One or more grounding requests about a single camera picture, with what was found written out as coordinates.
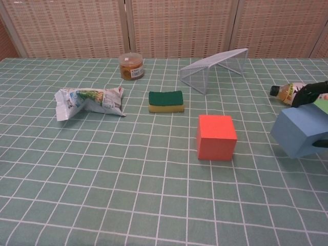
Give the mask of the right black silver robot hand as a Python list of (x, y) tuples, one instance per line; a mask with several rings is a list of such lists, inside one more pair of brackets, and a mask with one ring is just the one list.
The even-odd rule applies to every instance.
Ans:
[(301, 155), (327, 150), (327, 114), (314, 104), (327, 92), (327, 82), (303, 87), (292, 103), (296, 145)]

